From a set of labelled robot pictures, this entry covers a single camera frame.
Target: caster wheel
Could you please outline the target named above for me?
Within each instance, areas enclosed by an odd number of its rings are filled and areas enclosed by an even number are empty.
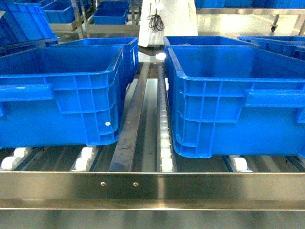
[[[275,32],[275,30],[276,30],[276,27],[275,27],[275,26],[272,26],[272,27],[271,27],[271,32]]]

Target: stainless steel frame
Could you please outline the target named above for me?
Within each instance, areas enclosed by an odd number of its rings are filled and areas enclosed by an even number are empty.
[[[302,173],[1,172],[0,185],[0,209],[305,210]]]
[[[254,14],[254,15],[305,15],[305,9],[240,9],[240,8],[222,8],[222,9],[199,9],[197,14]],[[272,27],[277,27],[277,20],[274,21]],[[299,36],[303,36],[305,32],[305,20],[299,32]]]

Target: metal shelf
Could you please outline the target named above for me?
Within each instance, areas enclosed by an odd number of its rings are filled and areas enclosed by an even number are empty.
[[[274,32],[277,28],[279,15],[305,15],[305,9],[256,9],[256,8],[202,8],[196,10],[197,14],[239,14],[239,15],[275,15],[271,31]],[[302,24],[299,36],[305,33],[305,20]]]

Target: crate handle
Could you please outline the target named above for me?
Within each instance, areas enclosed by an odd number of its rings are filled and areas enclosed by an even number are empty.
[[[305,108],[305,92],[302,90],[251,90],[244,92],[245,107]]]
[[[52,100],[52,84],[2,85],[0,102]]]

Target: reflective floor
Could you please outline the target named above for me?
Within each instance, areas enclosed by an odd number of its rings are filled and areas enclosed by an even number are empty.
[[[305,212],[2,211],[1,229],[302,229]]]

